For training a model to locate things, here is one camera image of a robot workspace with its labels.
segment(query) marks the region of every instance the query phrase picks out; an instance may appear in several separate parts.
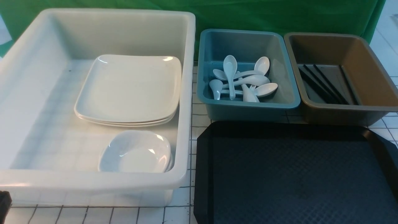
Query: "white plastic bin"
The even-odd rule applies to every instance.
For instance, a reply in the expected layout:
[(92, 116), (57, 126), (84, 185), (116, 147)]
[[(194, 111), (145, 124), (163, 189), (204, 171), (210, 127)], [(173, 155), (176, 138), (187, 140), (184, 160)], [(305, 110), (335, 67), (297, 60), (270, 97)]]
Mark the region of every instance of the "white plastic bin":
[[(170, 203), (187, 172), (194, 42), (195, 16), (187, 12), (41, 12), (0, 66), (0, 190), (22, 204)], [(98, 172), (101, 151), (127, 128), (81, 120), (73, 105), (92, 62), (104, 54), (180, 59), (179, 112), (167, 124), (137, 129), (170, 141), (175, 162), (169, 172)]]

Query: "chopstick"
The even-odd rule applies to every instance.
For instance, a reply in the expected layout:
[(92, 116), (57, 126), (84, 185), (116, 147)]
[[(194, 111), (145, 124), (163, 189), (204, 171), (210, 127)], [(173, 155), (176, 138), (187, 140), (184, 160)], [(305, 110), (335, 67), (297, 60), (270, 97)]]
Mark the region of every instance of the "chopstick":
[(318, 68), (317, 65), (314, 64), (314, 68), (316, 71), (322, 76), (322, 78), (328, 83), (328, 85), (332, 88), (332, 90), (337, 94), (337, 97), (343, 101), (344, 104), (350, 104), (345, 97), (336, 89), (336, 87), (329, 81), (329, 79), (325, 76), (325, 74)]
[(347, 89), (348, 89), (350, 95), (352, 96), (352, 99), (353, 99), (353, 101), (354, 101), (354, 104), (355, 104), (355, 105), (359, 105), (359, 103), (358, 103), (358, 98), (357, 98), (357, 96), (355, 95), (355, 92), (353, 91), (353, 89), (351, 88), (350, 81), (348, 80), (347, 74), (345, 73), (345, 69), (344, 69), (343, 66), (341, 66), (341, 65), (339, 65), (339, 68), (340, 68), (341, 74), (343, 75), (344, 82), (345, 82), (345, 84), (347, 85)]
[(298, 68), (301, 78), (322, 98), (327, 104), (335, 104), (336, 100), (330, 96), (322, 87), (320, 87), (311, 77), (309, 77), (303, 70)]
[(312, 77), (319, 83), (320, 86), (322, 86), (322, 88), (333, 98), (335, 98), (337, 100), (338, 104), (342, 104), (340, 99), (334, 94), (334, 92), (332, 90), (330, 90), (329, 87), (327, 87), (324, 82), (322, 82), (322, 80), (320, 80), (312, 71), (310, 68), (308, 68), (308, 66), (303, 65), (303, 67), (312, 75)]

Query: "brown plastic bin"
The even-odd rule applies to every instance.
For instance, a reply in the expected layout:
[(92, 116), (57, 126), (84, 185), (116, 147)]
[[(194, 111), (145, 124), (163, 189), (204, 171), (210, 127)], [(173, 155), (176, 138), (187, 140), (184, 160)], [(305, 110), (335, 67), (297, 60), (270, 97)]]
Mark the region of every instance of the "brown plastic bin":
[[(398, 90), (364, 39), (330, 33), (288, 33), (284, 39), (301, 96), (300, 110), (308, 123), (368, 126), (398, 111)], [(303, 65), (317, 65), (358, 105), (324, 103), (302, 80)], [(351, 94), (342, 84), (340, 65)]]

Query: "black serving tray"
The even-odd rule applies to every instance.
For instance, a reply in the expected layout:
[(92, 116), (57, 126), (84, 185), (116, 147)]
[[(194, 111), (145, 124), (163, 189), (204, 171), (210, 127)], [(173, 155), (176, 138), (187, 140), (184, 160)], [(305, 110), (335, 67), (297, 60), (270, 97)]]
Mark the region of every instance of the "black serving tray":
[(198, 224), (398, 223), (398, 150), (363, 127), (215, 122), (196, 160)]

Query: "dark object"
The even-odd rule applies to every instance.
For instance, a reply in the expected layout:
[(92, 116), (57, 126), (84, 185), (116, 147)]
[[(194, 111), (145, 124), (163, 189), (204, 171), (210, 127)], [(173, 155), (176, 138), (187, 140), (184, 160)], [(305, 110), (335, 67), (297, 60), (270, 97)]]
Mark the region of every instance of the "dark object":
[(6, 215), (11, 207), (11, 196), (7, 191), (0, 191), (0, 224), (6, 220)]
[(354, 91), (351, 88), (351, 83), (350, 83), (349, 79), (347, 78), (347, 75), (345, 74), (343, 66), (340, 65), (339, 68), (340, 68), (342, 77), (343, 77), (343, 79), (344, 79), (344, 81), (345, 81), (345, 83), (347, 85), (348, 91), (349, 91), (349, 93), (350, 93), (355, 105), (359, 105), (358, 104), (358, 100), (357, 100), (357, 96), (355, 95)]
[(325, 74), (318, 68), (317, 65), (313, 65), (315, 70), (322, 76), (322, 78), (327, 82), (327, 84), (333, 89), (333, 91), (337, 94), (339, 99), (344, 103), (344, 104), (349, 104), (348, 101), (345, 99), (345, 97), (340, 93), (338, 89), (329, 81), (329, 79), (325, 76)]
[(193, 213), (198, 224), (396, 224), (397, 164), (396, 146), (363, 127), (215, 122), (197, 140)]
[(307, 75), (300, 68), (299, 68), (299, 71), (300, 71), (301, 78), (303, 79), (303, 81), (306, 82), (316, 92), (316, 94), (322, 98), (322, 100), (325, 103), (328, 103), (328, 104), (337, 103), (336, 99), (333, 98), (324, 88), (322, 88), (311, 76)]
[(323, 89), (325, 89), (325, 91), (327, 93), (329, 93), (333, 98), (335, 98), (337, 100), (338, 104), (342, 104), (341, 99), (330, 89), (330, 86), (327, 86), (327, 84), (325, 84), (326, 80), (321, 80), (320, 78), (318, 78), (318, 76), (313, 73), (311, 71), (311, 69), (309, 69), (306, 65), (303, 65), (303, 67), (311, 74), (311, 76), (317, 81), (318, 85), (322, 86)]
[[(362, 38), (288, 33), (285, 43), (301, 96), (300, 109), (308, 123), (368, 126), (398, 111), (398, 90)], [(308, 90), (299, 71), (302, 65), (317, 65), (350, 105), (327, 104)]]

